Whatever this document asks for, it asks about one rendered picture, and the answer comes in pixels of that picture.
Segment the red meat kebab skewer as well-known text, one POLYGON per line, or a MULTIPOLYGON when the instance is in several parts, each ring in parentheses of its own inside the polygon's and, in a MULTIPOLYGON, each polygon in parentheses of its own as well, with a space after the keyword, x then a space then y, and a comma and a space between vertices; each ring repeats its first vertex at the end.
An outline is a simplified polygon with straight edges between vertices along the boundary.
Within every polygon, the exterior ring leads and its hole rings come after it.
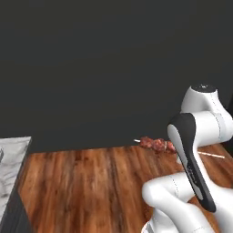
POLYGON ((152 149, 156 154, 168 153, 176 154, 177 151, 171 141, 167 141, 163 138, 152 139, 150 137, 141 137, 140 139, 135 139, 143 148, 152 149))

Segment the dark cabinet with marble top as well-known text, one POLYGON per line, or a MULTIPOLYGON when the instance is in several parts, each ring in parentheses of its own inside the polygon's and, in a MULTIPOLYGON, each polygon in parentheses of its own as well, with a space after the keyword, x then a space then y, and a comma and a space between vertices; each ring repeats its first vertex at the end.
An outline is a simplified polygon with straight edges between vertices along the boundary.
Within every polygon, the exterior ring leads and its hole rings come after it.
POLYGON ((0 138, 0 233, 33 233, 18 186, 31 137, 0 138))

